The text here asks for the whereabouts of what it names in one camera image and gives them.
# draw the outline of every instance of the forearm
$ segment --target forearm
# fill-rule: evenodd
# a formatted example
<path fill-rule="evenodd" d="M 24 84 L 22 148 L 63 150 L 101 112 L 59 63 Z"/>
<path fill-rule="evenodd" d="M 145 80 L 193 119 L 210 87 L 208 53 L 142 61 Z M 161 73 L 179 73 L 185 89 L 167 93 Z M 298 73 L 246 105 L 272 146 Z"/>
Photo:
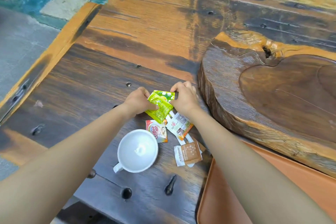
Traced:
<path fill-rule="evenodd" d="M 50 223 L 130 118 L 123 104 L 0 183 L 0 223 Z"/>
<path fill-rule="evenodd" d="M 191 113 L 253 223 L 333 223 L 299 187 L 201 109 Z"/>

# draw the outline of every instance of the orange leather mat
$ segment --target orange leather mat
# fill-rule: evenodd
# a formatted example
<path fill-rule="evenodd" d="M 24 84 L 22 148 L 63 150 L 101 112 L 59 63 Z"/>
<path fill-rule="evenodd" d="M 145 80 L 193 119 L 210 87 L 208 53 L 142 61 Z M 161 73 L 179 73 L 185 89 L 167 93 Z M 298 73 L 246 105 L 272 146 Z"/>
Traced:
<path fill-rule="evenodd" d="M 304 190 L 336 222 L 336 179 L 270 151 L 246 143 Z M 250 224 L 213 159 L 197 213 L 198 224 Z"/>

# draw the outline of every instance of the yellow-green packet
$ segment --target yellow-green packet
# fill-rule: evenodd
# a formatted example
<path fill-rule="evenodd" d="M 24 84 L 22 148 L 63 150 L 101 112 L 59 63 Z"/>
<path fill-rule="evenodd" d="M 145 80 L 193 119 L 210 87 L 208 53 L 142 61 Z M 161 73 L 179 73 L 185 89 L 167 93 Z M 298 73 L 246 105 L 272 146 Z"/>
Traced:
<path fill-rule="evenodd" d="M 175 99 L 175 92 L 168 92 L 168 91 L 161 91 L 161 90 L 154 90 L 154 93 L 158 94 L 161 98 L 170 102 L 170 100 Z"/>
<path fill-rule="evenodd" d="M 154 92 L 149 96 L 148 101 L 157 105 L 159 109 L 155 111 L 147 110 L 145 113 L 162 124 L 169 112 L 173 110 L 173 106 Z"/>

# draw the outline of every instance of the white cup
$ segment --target white cup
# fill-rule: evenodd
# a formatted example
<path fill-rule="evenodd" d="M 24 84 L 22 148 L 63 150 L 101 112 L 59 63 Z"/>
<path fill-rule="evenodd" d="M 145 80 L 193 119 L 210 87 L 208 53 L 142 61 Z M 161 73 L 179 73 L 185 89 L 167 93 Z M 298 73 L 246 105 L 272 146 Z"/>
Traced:
<path fill-rule="evenodd" d="M 145 171 L 153 165 L 158 151 L 158 142 L 152 133 L 144 129 L 133 130 L 119 143 L 119 163 L 113 167 L 113 171 L 115 173 L 123 169 L 131 173 Z"/>

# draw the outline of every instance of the wooden table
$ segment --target wooden table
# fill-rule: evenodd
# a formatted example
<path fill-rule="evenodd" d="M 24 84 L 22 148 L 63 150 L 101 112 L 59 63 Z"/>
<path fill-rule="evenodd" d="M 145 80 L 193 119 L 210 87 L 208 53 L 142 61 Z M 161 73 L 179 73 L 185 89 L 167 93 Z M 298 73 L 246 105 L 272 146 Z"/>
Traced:
<path fill-rule="evenodd" d="M 178 81 L 196 83 L 210 41 L 228 27 L 228 18 L 237 16 L 227 10 L 233 1 L 274 5 L 302 15 L 319 7 L 328 16 L 336 8 L 334 0 L 89 3 L 0 103 L 1 155 L 22 165 L 122 103 L 139 86 L 152 91 L 169 90 Z M 195 223 L 212 160 L 209 153 L 193 168 L 177 167 L 173 147 L 178 142 L 170 134 L 168 143 L 159 144 L 159 156 L 149 170 L 113 172 L 121 138 L 145 128 L 148 118 L 139 115 L 120 130 L 96 164 L 97 175 L 86 179 L 75 196 L 122 223 Z M 202 142 L 195 128 L 191 135 Z M 164 189 L 173 175 L 174 192 L 167 196 Z M 132 189 L 128 200 L 121 196 L 124 188 Z"/>

